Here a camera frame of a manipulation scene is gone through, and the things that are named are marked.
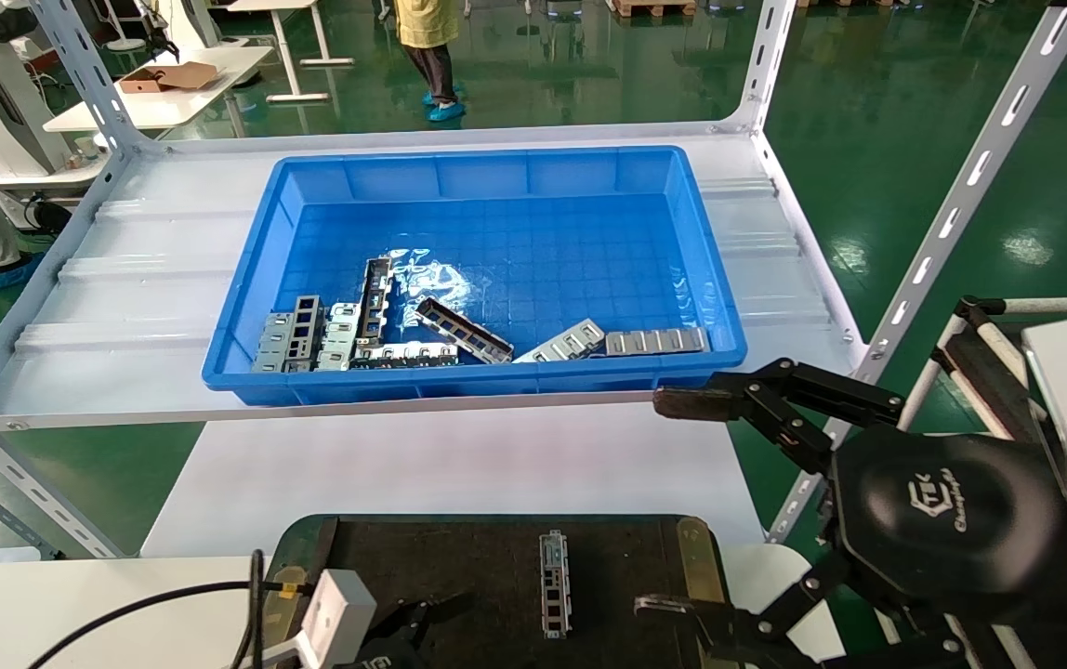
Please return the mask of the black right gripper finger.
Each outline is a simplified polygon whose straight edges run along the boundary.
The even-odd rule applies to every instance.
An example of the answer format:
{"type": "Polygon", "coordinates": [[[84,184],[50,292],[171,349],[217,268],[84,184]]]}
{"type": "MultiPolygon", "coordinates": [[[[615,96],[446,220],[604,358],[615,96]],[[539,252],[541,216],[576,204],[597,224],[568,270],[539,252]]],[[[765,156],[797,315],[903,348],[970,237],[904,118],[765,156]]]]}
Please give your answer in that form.
{"type": "Polygon", "coordinates": [[[747,423],[805,473],[825,475],[834,441],[801,408],[848,425],[896,425],[904,399],[857,378],[779,359],[751,373],[711,375],[700,387],[657,388],[652,405],[669,419],[747,423]]]}
{"type": "Polygon", "coordinates": [[[634,600],[636,617],[669,622],[705,657],[743,668],[959,668],[962,642],[951,632],[898,644],[822,656],[802,631],[837,588],[856,584],[862,568],[850,556],[826,552],[812,564],[794,549],[732,549],[724,575],[730,602],[649,594],[634,600]],[[798,631],[797,639],[792,634],[798,631]]]}

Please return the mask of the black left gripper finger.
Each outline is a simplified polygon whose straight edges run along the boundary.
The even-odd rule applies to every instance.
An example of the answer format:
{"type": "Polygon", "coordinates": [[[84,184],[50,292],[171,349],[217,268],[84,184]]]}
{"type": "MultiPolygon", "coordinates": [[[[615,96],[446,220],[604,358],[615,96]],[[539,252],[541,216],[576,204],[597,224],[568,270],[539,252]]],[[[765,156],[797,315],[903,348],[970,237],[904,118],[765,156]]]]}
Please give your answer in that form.
{"type": "Polygon", "coordinates": [[[411,648],[414,652],[411,668],[428,668],[423,656],[428,632],[450,622],[473,609],[475,593],[453,593],[443,598],[423,598],[411,615],[411,648]]]}
{"type": "Polygon", "coordinates": [[[430,598],[398,598],[375,617],[375,640],[396,640],[423,644],[430,626],[433,601],[430,598]]]}

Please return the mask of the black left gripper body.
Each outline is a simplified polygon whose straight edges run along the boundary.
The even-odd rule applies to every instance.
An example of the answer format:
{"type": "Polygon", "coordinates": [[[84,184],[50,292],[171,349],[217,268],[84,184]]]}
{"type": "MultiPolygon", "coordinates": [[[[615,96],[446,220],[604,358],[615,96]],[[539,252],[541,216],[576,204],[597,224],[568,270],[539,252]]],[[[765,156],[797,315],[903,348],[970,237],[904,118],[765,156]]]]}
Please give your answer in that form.
{"type": "Polygon", "coordinates": [[[401,630],[372,636],[360,648],[354,662],[337,668],[424,668],[420,646],[425,635],[423,631],[401,630]]]}

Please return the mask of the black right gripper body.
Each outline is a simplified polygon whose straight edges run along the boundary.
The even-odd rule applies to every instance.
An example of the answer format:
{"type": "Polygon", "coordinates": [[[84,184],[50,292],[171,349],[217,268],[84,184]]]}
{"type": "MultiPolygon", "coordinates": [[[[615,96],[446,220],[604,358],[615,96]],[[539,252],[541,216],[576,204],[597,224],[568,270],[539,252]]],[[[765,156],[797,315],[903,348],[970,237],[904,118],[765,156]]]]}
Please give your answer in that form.
{"type": "Polygon", "coordinates": [[[883,610],[1067,635],[1067,500],[1039,446],[873,425],[821,439],[817,469],[832,507],[824,584],[883,610]]]}

